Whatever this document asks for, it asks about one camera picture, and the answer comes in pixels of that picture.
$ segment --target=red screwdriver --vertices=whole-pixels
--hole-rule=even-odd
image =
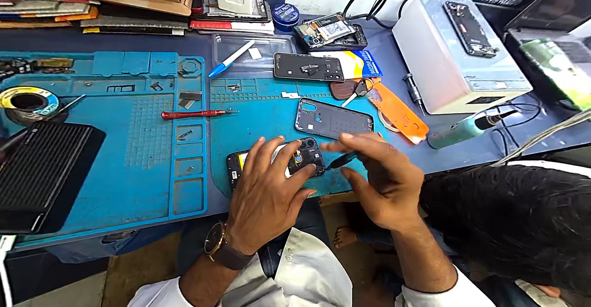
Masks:
[[[218,116],[227,113],[238,113],[238,111],[233,111],[231,108],[229,108],[225,111],[221,109],[212,109],[210,111],[199,112],[162,112],[160,115],[162,116],[162,119],[170,120],[180,118],[200,118],[202,116]]]

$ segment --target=white pen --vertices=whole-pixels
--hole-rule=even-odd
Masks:
[[[218,64],[212,71],[209,73],[208,77],[216,76],[217,74],[221,73],[222,71],[226,70],[234,60],[236,60],[242,53],[246,52],[251,46],[255,44],[255,39],[247,42],[244,46],[240,47],[238,51],[234,52],[230,55],[229,58],[224,60],[222,63]]]

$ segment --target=workbench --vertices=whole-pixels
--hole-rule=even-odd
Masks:
[[[368,38],[369,50],[375,61],[384,72],[382,83],[387,85],[390,90],[397,94],[411,109],[413,109],[432,131],[438,131],[448,128],[454,123],[463,119],[467,114],[455,115],[427,115],[422,116],[418,107],[412,102],[407,93],[406,84],[403,81],[408,71],[405,67],[402,56],[398,50],[391,30],[380,28],[372,21],[355,21],[361,24]],[[61,29],[39,29],[39,30],[3,30],[2,44],[0,51],[47,51],[47,52],[79,52],[92,53],[95,51],[161,51],[176,52],[182,56],[201,56],[205,61],[206,74],[211,71],[211,36],[199,35],[188,32],[185,37],[166,37],[150,35],[102,35],[102,34],[82,34],[78,28]],[[206,88],[210,86],[209,79],[206,80]],[[514,102],[536,103],[535,91],[532,95],[524,95],[514,100]],[[536,119],[518,127],[512,128],[511,132],[516,141],[523,144],[528,138],[538,134],[558,122],[566,120],[572,116],[572,112],[566,111],[562,107],[551,103],[542,104],[542,112]],[[529,115],[513,114],[506,118],[507,124],[522,121]],[[210,123],[206,122],[206,137],[208,142],[208,152],[210,149],[209,138],[211,136]],[[397,149],[409,156],[410,160],[420,167],[425,174],[440,172],[453,168],[473,166],[498,160],[504,156],[501,138],[498,133],[487,132],[483,136],[472,138],[451,147],[441,150],[434,150],[426,142],[419,145],[413,145],[402,135],[394,132],[387,132],[384,135]],[[548,152],[563,148],[576,147],[591,143],[591,128],[588,122],[562,130],[543,142],[530,148],[526,154],[537,152]],[[207,212],[199,216],[208,216],[221,212],[226,212],[229,207],[230,199],[225,197],[215,186],[211,178],[211,173],[207,173]],[[101,211],[100,204],[97,205],[97,211]],[[165,220],[152,225],[165,224],[175,220]],[[94,223],[93,228],[100,228],[99,233],[93,235],[86,234],[84,230],[75,234],[56,236],[50,240],[41,242],[29,241],[16,245],[17,250],[25,250],[48,245],[61,244],[76,240],[83,240],[100,235],[111,234],[130,229],[139,229],[149,225],[137,225],[136,227],[110,228],[102,223]]]

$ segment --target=hand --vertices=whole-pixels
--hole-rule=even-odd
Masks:
[[[418,197],[423,185],[423,171],[386,140],[374,133],[343,133],[338,141],[321,144],[320,148],[330,152],[359,153],[357,158],[367,169],[369,182],[349,167],[341,168],[341,173],[351,183],[361,206],[376,225],[401,232],[421,220]]]
[[[284,146],[271,163],[271,155],[284,140],[279,136],[265,144],[265,138],[259,138],[248,152],[232,194],[226,241],[244,255],[253,255],[292,227],[302,203],[316,192],[301,189],[316,171],[314,164],[306,165],[289,179],[285,177],[287,164],[301,144],[299,139]]]

